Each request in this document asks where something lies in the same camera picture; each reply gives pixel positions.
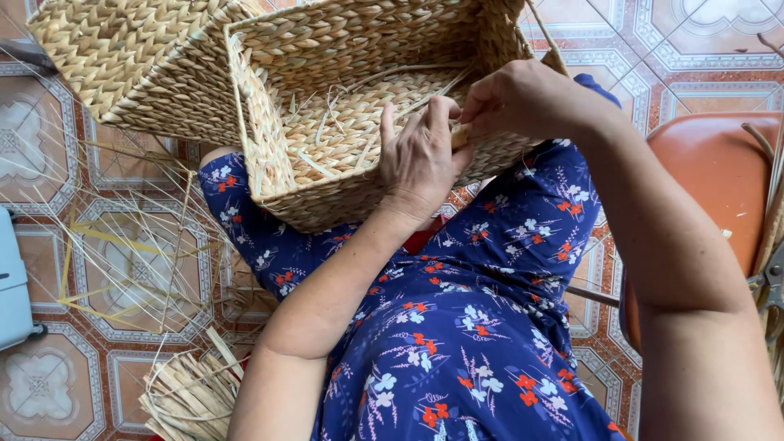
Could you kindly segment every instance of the woven basket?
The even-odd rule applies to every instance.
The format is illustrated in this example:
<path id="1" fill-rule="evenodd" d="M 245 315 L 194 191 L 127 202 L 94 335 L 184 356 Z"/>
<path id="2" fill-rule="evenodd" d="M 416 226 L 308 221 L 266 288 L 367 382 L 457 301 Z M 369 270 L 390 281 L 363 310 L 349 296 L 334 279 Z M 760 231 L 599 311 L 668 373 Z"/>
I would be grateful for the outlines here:
<path id="1" fill-rule="evenodd" d="M 45 0 L 27 22 L 108 126 L 238 144 L 223 26 L 263 0 Z"/>
<path id="2" fill-rule="evenodd" d="M 429 97 L 461 102 L 472 80 L 533 58 L 517 26 L 527 1 L 326 0 L 228 24 L 253 200 L 302 232 L 367 217 L 385 192 L 383 105 L 396 104 L 399 129 Z M 544 60 L 565 73 L 547 39 Z M 501 173 L 534 144 L 511 133 L 475 140 L 456 187 Z"/>

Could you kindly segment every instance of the orange chair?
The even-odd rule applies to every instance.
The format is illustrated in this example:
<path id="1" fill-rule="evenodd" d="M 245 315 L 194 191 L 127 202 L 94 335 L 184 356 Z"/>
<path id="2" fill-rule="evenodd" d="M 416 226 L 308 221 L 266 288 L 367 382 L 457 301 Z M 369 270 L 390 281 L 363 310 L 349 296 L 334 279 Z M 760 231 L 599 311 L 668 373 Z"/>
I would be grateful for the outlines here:
<path id="1" fill-rule="evenodd" d="M 746 277 L 753 275 L 764 233 L 771 163 L 741 124 L 750 123 L 775 146 L 780 118 L 778 112 L 689 115 L 660 126 L 648 137 L 664 168 L 720 229 L 731 231 L 728 241 Z M 623 336 L 642 355 L 637 300 L 626 271 L 620 322 Z"/>

